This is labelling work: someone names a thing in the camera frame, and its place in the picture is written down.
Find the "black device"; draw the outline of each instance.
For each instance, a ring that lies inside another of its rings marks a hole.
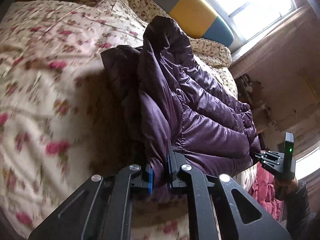
[[[267,151],[265,153],[256,153],[262,168],[269,171],[278,179],[292,180],[296,171],[296,160],[293,157],[293,134],[285,133],[284,153]],[[283,200],[287,187],[279,187],[275,191],[275,198]]]
[[[218,240],[214,203],[223,240],[289,240],[290,234],[229,175],[204,175],[181,153],[168,151],[168,187],[187,195],[191,240]],[[29,236],[29,240],[129,240],[132,197],[147,195],[149,164],[133,164],[118,174],[94,175]]]

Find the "black sleeve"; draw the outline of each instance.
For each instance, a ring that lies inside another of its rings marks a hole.
[[[299,182],[299,190],[289,193],[284,202],[287,206],[287,230],[292,240],[304,239],[310,220],[315,216],[311,213],[306,183]]]

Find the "quilted fabric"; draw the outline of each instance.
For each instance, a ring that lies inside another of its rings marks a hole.
[[[274,219],[280,221],[283,202],[275,198],[275,189],[273,187],[274,176],[262,168],[261,163],[257,163],[257,167],[257,178],[249,194],[257,200]]]

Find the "person's arm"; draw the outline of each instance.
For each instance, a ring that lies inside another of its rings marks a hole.
[[[290,182],[279,182],[275,179],[275,187],[286,186],[287,195],[284,202],[287,206],[287,230],[292,240],[304,239],[310,220],[314,217],[308,201],[308,191],[305,182],[294,178]]]

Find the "headboard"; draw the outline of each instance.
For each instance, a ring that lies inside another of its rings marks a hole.
[[[234,36],[229,26],[205,0],[153,0],[191,38],[205,38],[229,47]]]

